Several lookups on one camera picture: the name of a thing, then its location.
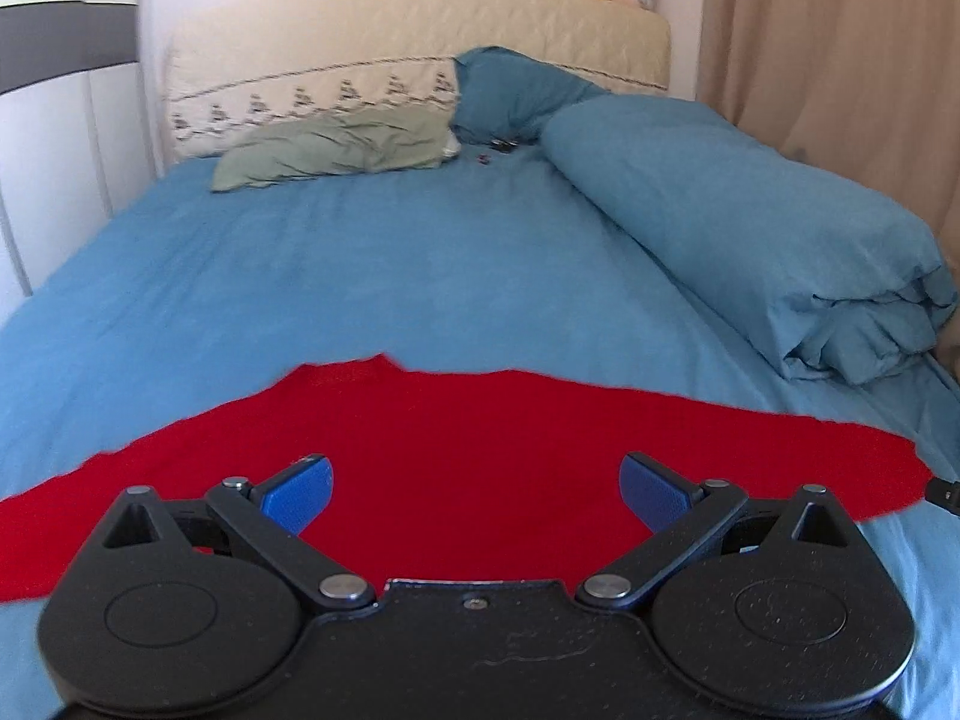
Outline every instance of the blue pillow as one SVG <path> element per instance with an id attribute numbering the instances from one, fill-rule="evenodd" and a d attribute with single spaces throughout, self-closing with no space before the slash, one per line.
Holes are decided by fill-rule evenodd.
<path id="1" fill-rule="evenodd" d="M 534 143 L 562 108 L 608 92 L 573 73 L 500 47 L 456 59 L 460 102 L 451 128 L 463 143 Z"/>
<path id="2" fill-rule="evenodd" d="M 955 308 L 923 220 L 785 159 L 707 106 L 589 100 L 550 119 L 541 146 L 785 378 L 860 385 L 896 373 Z"/>

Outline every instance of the beige curtain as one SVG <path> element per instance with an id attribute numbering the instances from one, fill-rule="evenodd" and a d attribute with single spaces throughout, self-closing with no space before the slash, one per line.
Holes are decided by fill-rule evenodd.
<path id="1" fill-rule="evenodd" d="M 698 98 L 894 197 L 960 263 L 960 0 L 704 0 Z M 960 374 L 960 314 L 938 357 Z"/>

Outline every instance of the quilted headboard cover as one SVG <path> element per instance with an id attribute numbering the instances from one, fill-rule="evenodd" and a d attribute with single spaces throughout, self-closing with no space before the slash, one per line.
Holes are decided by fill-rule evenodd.
<path id="1" fill-rule="evenodd" d="M 260 0 L 183 23 L 166 74 L 176 159 L 326 110 L 457 100 L 453 57 L 503 46 L 616 92 L 665 93 L 670 28 L 602 0 Z"/>

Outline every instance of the blue gripper pad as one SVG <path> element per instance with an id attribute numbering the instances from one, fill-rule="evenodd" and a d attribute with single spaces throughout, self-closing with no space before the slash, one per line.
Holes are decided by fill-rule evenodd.
<path id="1" fill-rule="evenodd" d="M 654 533 L 669 528 L 693 508 L 690 492 L 672 484 L 642 463 L 627 457 L 620 466 L 620 496 L 627 507 Z"/>
<path id="2" fill-rule="evenodd" d="M 294 536 L 323 512 L 333 495 L 333 467 L 328 459 L 305 460 L 298 466 L 304 469 L 264 493 L 260 501 L 261 512 Z"/>

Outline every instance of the rolled blue comforter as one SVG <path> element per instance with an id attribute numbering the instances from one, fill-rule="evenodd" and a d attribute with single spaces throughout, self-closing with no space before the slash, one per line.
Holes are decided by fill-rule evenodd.
<path id="1" fill-rule="evenodd" d="M 541 144 L 785 378 L 895 373 L 933 348 L 954 310 L 923 220 L 784 159 L 704 105 L 605 95 L 555 114 Z"/>

